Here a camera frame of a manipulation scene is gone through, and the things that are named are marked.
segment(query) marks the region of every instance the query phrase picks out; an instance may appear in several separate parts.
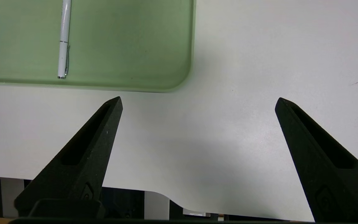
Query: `pen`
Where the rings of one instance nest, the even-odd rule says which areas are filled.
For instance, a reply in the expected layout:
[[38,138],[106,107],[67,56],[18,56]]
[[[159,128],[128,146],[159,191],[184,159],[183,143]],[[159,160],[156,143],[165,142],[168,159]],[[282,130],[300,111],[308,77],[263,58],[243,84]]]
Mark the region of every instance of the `pen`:
[[70,46],[68,45],[68,31],[70,29],[70,10],[71,0],[63,0],[62,7],[62,22],[60,28],[60,47],[59,47],[59,64],[57,77],[66,78],[68,73],[68,51]]

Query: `tray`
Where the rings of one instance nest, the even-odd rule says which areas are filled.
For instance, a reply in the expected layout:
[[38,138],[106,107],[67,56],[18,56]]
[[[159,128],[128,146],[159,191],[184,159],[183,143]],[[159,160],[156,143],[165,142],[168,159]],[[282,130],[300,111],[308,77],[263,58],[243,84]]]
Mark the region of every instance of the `tray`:
[[0,83],[165,92],[187,77],[195,0],[72,0],[57,78],[61,0],[0,0]]

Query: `gray object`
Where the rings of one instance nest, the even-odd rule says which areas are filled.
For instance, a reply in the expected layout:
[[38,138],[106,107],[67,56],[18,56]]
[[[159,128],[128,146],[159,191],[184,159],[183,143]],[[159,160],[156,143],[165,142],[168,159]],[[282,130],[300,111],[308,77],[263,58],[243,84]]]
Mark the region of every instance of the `gray object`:
[[23,191],[24,181],[21,179],[1,177],[2,214],[4,218],[17,218],[17,210],[13,206],[15,198]]
[[145,220],[169,220],[169,198],[145,191]]

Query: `pen clip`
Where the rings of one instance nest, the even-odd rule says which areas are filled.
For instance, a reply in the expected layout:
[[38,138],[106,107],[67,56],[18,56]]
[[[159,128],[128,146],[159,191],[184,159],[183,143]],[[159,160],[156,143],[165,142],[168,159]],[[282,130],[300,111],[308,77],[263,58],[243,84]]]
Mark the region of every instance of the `pen clip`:
[[70,45],[67,46],[67,51],[66,51],[66,68],[64,69],[64,76],[67,76],[68,74],[68,65],[70,64]]

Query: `white table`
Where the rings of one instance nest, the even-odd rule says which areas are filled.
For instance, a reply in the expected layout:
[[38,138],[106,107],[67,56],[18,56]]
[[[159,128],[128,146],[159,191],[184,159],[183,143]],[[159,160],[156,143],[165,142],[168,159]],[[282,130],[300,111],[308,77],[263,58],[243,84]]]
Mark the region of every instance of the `white table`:
[[104,186],[190,210],[313,220],[274,106],[294,101],[358,158],[358,0],[199,0],[196,10],[194,65],[177,91],[0,86],[0,177],[34,178],[121,95]]

